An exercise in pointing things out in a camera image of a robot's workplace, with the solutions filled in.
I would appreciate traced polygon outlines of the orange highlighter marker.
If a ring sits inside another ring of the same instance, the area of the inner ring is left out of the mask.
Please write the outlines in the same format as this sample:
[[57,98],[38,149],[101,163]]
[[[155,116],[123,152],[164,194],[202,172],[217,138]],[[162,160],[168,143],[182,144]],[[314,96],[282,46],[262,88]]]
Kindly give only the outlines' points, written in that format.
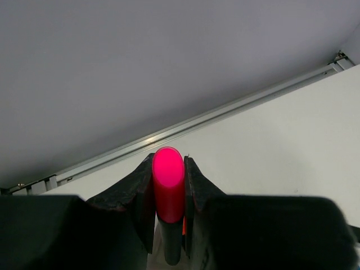
[[186,237],[186,217],[183,217],[182,236]]

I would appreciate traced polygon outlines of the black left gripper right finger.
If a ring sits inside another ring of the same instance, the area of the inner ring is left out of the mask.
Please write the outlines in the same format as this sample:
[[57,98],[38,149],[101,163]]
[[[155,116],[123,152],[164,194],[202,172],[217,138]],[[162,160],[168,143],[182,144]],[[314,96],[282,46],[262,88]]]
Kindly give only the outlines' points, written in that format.
[[191,269],[357,269],[359,229],[324,197],[228,195],[185,157]]

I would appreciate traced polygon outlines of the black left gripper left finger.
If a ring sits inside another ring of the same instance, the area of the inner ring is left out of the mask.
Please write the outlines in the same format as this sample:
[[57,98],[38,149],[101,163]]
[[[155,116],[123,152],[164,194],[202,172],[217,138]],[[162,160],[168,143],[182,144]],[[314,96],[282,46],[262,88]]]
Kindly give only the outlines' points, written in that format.
[[152,160],[108,189],[1,197],[2,269],[145,269],[152,253]]

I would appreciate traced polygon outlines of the pink highlighter marker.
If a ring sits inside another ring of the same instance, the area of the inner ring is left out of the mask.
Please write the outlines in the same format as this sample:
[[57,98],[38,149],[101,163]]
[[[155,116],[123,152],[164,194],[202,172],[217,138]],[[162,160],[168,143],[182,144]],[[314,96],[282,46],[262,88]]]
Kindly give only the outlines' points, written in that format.
[[164,258],[175,266],[181,258],[185,215],[185,164],[178,150],[163,147],[155,152],[152,178]]

